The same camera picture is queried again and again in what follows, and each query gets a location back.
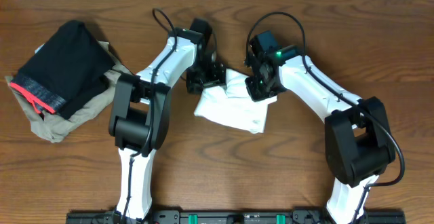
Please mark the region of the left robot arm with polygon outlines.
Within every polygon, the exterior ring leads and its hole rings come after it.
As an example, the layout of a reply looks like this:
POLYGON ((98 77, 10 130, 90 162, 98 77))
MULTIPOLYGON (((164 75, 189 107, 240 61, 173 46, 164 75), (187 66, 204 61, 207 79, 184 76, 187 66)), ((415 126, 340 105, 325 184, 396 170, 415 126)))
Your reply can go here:
POLYGON ((223 83, 223 66, 207 48, 213 36, 210 27, 176 28, 147 68, 119 77, 108 127, 121 160, 114 223, 143 223, 151 209, 153 160, 167 135, 176 82, 186 75, 191 94, 223 83))

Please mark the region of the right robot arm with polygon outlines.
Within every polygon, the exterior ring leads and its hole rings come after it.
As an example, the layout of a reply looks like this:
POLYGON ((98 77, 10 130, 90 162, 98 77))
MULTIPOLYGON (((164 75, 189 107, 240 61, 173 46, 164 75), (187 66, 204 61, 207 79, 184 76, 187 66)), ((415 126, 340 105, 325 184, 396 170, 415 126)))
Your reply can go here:
POLYGON ((324 123, 325 158, 334 175, 326 210, 334 223, 356 223, 368 192, 398 152, 383 103, 362 99, 321 72, 294 45, 251 45, 245 63, 254 74, 245 83, 254 101, 291 91, 324 123))

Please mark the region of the white printed t-shirt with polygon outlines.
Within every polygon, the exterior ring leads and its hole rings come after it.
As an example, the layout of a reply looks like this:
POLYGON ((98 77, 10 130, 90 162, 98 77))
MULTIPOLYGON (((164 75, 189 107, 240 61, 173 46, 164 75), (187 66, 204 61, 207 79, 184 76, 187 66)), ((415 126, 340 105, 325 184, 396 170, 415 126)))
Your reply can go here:
POLYGON ((254 102, 245 84, 247 77, 235 70, 227 69, 226 83, 204 89, 194 115, 252 134, 263 133, 268 106, 276 102, 277 97, 254 102))

